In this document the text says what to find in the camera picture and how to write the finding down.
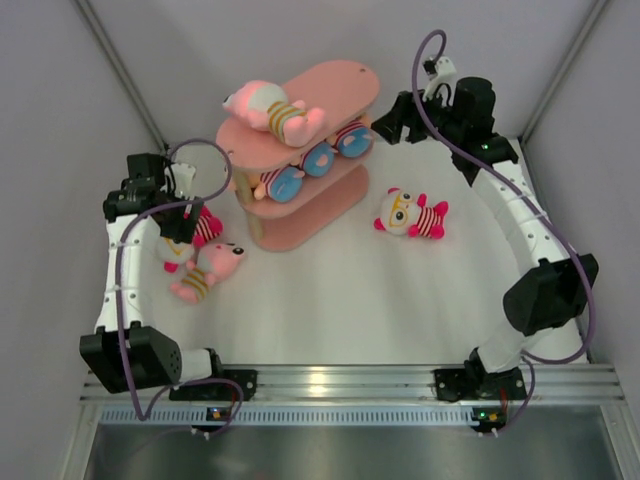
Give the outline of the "white glasses plush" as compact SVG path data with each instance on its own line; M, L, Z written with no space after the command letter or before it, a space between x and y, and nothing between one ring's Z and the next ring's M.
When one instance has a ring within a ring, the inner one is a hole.
M398 187L389 188L382 199L379 215L373 221L378 231L410 238L442 239L449 203L441 201L427 205L425 193L413 195Z
M219 237L223 230L222 221L203 206L191 243L176 243L165 237L160 237L156 242L156 255L162 262L164 271L170 274L175 273L182 265L194 258L199 248Z

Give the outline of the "orange-head blue-body plush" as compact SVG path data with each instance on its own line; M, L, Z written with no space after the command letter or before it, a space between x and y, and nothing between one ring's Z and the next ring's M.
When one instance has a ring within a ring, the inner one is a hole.
M342 156L357 158L371 146L373 135L369 125L358 117L335 131L327 141Z

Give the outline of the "small pink frog plush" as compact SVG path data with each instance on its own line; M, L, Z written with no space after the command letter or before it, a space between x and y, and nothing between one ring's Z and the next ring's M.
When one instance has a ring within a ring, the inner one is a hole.
M245 258L246 251L235 243L208 243L195 260L186 264L186 273L170 285L170 291L190 304L202 302L212 287L229 278Z

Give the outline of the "large pink frog plush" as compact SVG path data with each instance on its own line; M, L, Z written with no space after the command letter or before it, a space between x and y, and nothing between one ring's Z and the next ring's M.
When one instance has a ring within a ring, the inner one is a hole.
M289 147L303 147L326 125L326 112L308 108L303 100L291 101L278 84L252 80L222 103L223 109L256 131L271 133Z

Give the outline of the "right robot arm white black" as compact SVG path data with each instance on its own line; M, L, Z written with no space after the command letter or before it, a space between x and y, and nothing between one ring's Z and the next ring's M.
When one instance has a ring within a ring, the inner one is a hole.
M468 388L491 396L502 372L521 357L540 362L533 346L583 312L594 311L592 287L599 265L579 255L557 231L524 177L511 143L494 130L496 95L492 83L465 77L456 85L433 79L427 88L402 91L373 130L387 143L414 144L432 137L445 145L453 165L490 209L512 249L519 280L504 294L505 319L476 347L466 373Z

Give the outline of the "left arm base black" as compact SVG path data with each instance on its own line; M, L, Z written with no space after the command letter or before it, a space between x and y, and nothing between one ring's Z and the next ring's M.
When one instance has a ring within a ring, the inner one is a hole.
M229 402L240 398L238 390L243 393L243 400L251 400L258 384L258 371L255 369L225 369L221 376L222 383L205 383L203 380L190 382L187 386L172 390L171 401L196 402L220 401Z

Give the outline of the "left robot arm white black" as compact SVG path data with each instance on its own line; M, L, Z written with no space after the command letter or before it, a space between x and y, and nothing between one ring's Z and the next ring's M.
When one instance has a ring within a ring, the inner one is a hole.
M109 243L108 273L94 331L79 352L110 393L191 381L204 399L219 397L226 376L211 349L185 350L156 328L153 278L164 263L178 268L192 254L201 205L192 198L194 166L160 154L132 154L128 175L102 204Z

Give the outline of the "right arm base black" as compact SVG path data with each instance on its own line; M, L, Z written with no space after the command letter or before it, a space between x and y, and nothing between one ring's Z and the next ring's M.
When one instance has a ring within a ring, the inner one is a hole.
M473 377L463 368L434 371L436 397L454 403L462 400L524 400L527 391L519 368Z

